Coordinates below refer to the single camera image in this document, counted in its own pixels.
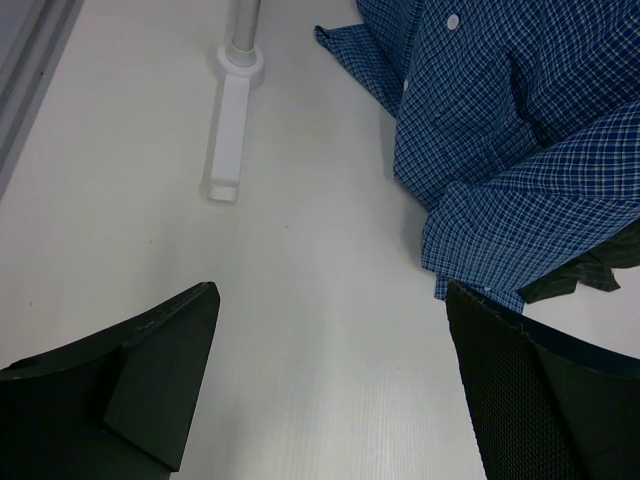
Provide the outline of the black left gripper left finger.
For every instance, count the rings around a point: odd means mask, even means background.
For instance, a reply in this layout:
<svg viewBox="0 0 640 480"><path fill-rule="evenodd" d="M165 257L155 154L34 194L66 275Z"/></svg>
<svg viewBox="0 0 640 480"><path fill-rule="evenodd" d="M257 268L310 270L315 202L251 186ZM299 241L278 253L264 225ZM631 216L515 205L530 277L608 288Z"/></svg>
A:
<svg viewBox="0 0 640 480"><path fill-rule="evenodd" d="M4 479L179 471L220 307L213 282L1 371Z"/></svg>

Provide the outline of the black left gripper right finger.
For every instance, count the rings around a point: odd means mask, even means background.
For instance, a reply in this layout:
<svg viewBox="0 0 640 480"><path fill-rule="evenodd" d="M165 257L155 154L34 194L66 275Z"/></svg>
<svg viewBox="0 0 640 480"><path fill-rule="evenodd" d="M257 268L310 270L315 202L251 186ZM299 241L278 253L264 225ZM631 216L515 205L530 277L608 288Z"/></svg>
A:
<svg viewBox="0 0 640 480"><path fill-rule="evenodd" d="M638 478L638 359L456 282L446 310L487 478Z"/></svg>

